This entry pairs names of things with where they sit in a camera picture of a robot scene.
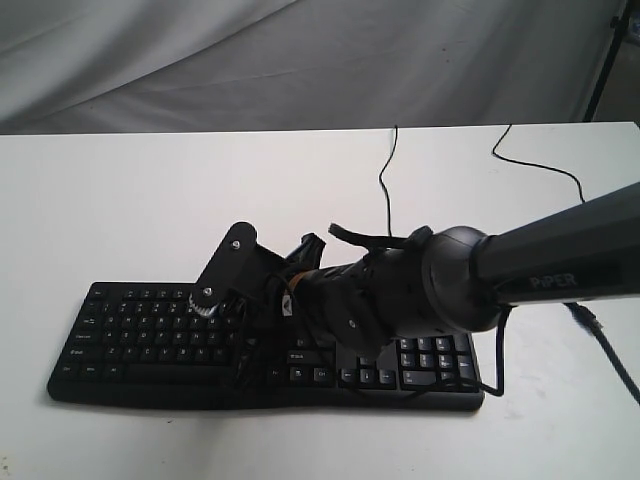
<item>gray fabric curtain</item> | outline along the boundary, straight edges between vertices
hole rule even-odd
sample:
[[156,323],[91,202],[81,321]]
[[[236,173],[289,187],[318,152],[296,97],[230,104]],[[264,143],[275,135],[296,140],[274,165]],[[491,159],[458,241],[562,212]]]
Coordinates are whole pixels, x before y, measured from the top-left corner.
[[[3,132],[579,121],[611,40],[609,21],[623,2],[101,3],[109,5],[60,15],[54,29],[64,35],[75,25],[65,41],[88,44],[81,56],[62,42],[22,52],[18,44],[7,53],[3,38]],[[112,21],[96,32],[90,25],[100,16]],[[7,62],[20,54],[29,68]]]

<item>table surface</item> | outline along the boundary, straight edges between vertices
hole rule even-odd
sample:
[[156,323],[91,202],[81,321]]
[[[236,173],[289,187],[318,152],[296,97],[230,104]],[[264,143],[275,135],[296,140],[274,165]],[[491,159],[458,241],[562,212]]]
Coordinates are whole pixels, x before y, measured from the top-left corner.
[[[501,233],[577,203],[573,183],[491,157],[503,126],[401,129],[386,174],[393,229]],[[136,411],[58,404],[45,384],[91,282],[195,281],[228,227],[325,265],[384,234],[390,130],[0,137],[0,480],[638,476],[640,412],[558,305],[516,309],[506,394],[475,414],[292,409]],[[594,198],[640,180],[634,124],[516,126],[504,155],[565,168]],[[590,303],[640,379],[640,300]],[[493,383],[494,334],[475,335]]]

